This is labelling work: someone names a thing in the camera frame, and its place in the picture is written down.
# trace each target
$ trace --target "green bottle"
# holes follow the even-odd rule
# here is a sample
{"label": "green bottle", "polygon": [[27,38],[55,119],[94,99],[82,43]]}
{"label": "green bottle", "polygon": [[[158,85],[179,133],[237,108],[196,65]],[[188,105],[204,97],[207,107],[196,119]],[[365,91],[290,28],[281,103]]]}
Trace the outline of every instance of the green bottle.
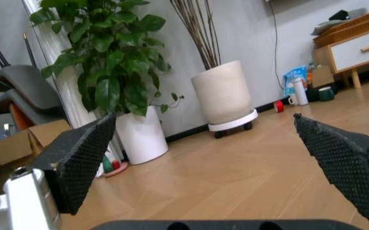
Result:
{"label": "green bottle", "polygon": [[105,155],[103,155],[102,164],[103,164],[103,170],[105,171],[105,173],[110,173],[113,171],[112,164]]}

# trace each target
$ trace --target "white drawer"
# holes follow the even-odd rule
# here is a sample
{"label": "white drawer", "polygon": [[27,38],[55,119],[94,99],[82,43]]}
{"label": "white drawer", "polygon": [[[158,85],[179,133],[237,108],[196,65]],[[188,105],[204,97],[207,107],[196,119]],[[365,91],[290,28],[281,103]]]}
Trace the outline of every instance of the white drawer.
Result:
{"label": "white drawer", "polygon": [[331,47],[336,71],[350,69],[369,62],[369,51],[362,52],[361,49],[369,46],[369,34],[334,45]]}

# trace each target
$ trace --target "dark green cup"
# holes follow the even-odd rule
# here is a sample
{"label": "dark green cup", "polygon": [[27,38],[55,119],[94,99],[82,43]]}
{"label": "dark green cup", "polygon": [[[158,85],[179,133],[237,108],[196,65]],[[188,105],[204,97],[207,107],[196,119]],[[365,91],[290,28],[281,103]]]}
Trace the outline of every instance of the dark green cup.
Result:
{"label": "dark green cup", "polygon": [[335,93],[333,93],[332,87],[324,87],[319,89],[319,100],[321,102],[326,102],[333,100],[335,98]]}

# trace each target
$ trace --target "white flower pot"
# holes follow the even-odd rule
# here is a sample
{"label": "white flower pot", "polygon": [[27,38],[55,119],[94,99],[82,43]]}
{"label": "white flower pot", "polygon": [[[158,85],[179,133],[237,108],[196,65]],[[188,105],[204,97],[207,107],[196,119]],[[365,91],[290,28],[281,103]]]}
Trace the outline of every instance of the white flower pot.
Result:
{"label": "white flower pot", "polygon": [[251,96],[240,61],[209,69],[191,81],[210,124],[234,121],[251,112]]}
{"label": "white flower pot", "polygon": [[153,160],[168,150],[154,106],[147,108],[146,117],[132,113],[117,117],[116,132],[131,164]]}

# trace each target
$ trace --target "caster wheel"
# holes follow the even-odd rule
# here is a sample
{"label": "caster wheel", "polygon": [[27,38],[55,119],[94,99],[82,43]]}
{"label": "caster wheel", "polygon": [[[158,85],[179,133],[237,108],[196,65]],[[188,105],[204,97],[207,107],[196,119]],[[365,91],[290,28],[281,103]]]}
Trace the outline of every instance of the caster wheel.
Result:
{"label": "caster wheel", "polygon": [[243,125],[243,127],[244,127],[244,130],[250,130],[250,129],[252,129],[252,122],[245,123]]}
{"label": "caster wheel", "polygon": [[225,135],[225,131],[217,131],[217,132],[214,133],[214,137],[216,139],[220,139],[220,138],[224,137],[224,135]]}

